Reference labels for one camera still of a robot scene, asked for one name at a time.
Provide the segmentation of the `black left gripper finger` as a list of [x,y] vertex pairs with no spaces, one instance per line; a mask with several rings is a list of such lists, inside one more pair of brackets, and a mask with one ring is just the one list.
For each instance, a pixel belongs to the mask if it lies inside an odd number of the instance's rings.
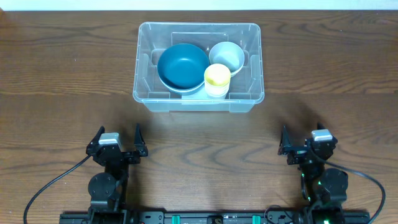
[[98,132],[96,133],[96,135],[94,136],[94,138],[90,141],[90,143],[87,145],[86,147],[86,154],[89,156],[93,156],[95,155],[98,150],[101,148],[100,144],[99,144],[99,140],[101,135],[105,132],[105,128],[104,126],[101,126],[98,130]]
[[139,153],[140,157],[148,156],[148,148],[146,146],[144,138],[142,137],[142,133],[141,133],[139,124],[136,124],[136,132],[135,132],[135,136],[134,136],[134,146],[136,148],[136,151]]

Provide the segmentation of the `cream bowl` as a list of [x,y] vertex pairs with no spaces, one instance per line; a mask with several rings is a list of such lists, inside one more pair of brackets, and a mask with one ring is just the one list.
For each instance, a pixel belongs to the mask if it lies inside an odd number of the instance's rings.
[[171,85],[167,84],[163,80],[161,80],[161,82],[169,91],[171,91],[173,93],[180,94],[180,95],[194,94],[194,93],[198,92],[204,86],[204,83],[205,83],[205,82],[201,82],[200,84],[198,84],[195,87],[183,89],[183,88],[172,87]]

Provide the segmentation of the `blue bowl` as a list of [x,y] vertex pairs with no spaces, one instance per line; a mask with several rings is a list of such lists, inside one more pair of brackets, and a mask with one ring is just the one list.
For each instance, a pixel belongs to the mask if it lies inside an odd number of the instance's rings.
[[200,92],[201,88],[194,89],[194,90],[189,89],[189,90],[170,90],[170,91],[173,93],[182,95],[182,96],[188,96],[188,95],[194,95],[194,94]]
[[160,80],[177,90],[196,88],[210,66],[206,53],[196,45],[177,44],[166,49],[157,64]]

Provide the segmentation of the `pink cup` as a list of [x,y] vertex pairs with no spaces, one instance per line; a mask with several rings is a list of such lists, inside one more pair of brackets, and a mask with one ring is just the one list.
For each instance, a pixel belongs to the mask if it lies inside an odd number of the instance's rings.
[[214,89],[206,89],[206,93],[213,93],[213,94],[220,94],[220,93],[225,93],[228,90],[214,90]]

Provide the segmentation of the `yellow cup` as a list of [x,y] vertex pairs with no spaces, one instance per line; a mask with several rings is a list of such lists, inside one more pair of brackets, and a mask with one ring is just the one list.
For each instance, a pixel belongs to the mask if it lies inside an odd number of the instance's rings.
[[214,86],[209,83],[205,83],[205,89],[214,89],[214,90],[229,90],[229,84],[225,84],[223,86]]
[[231,72],[227,66],[215,63],[205,70],[204,77],[210,85],[224,86],[230,82]]

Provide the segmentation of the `grey small bowl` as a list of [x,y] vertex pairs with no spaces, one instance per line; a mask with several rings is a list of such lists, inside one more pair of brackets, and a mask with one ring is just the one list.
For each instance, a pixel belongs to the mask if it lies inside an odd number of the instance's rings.
[[233,72],[244,65],[245,56],[239,45],[233,42],[220,42],[210,50],[209,60],[211,64],[223,64]]

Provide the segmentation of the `light blue cup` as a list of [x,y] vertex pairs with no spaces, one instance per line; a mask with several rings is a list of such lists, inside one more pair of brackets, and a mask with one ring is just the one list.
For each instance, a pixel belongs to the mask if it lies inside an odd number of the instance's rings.
[[220,94],[213,94],[213,93],[206,93],[211,98],[225,98],[228,92],[220,93]]

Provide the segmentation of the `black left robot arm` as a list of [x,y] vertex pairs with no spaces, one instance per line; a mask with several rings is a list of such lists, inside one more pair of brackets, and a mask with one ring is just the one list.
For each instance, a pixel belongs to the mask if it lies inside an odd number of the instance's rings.
[[118,133],[106,133],[100,127],[86,147],[86,154],[104,167],[88,184],[91,196],[88,223],[134,223],[134,215],[126,208],[129,166],[148,156],[140,126],[136,125],[134,149],[122,151]]

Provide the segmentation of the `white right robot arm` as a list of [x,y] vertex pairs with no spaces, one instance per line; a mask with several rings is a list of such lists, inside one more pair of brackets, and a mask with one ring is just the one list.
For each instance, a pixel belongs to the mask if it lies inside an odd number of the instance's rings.
[[317,124],[304,145],[294,146],[286,127],[281,132],[278,155],[286,156],[288,165],[298,165],[301,188],[309,205],[294,212],[293,223],[344,223],[341,204],[346,201],[348,175],[342,170],[325,168],[338,142],[328,129]]

